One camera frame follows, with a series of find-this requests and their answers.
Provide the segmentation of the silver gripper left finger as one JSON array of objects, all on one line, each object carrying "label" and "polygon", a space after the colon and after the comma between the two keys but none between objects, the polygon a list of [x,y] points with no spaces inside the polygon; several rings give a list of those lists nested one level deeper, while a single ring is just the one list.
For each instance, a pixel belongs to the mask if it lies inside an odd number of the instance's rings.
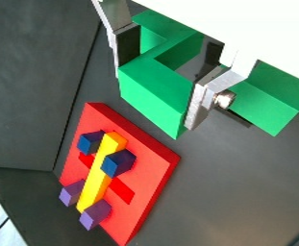
[{"label": "silver gripper left finger", "polygon": [[91,0],[107,30],[115,68],[140,56],[140,26],[132,22],[125,0]]}]

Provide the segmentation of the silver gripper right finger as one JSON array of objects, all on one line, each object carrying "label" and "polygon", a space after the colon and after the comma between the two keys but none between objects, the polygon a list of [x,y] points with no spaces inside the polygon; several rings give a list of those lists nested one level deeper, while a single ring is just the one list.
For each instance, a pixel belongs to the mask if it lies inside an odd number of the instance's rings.
[{"label": "silver gripper right finger", "polygon": [[256,64],[256,56],[247,50],[238,50],[228,67],[217,65],[195,83],[183,125],[193,130],[208,116],[213,107],[224,110],[235,100],[228,88],[242,82]]}]

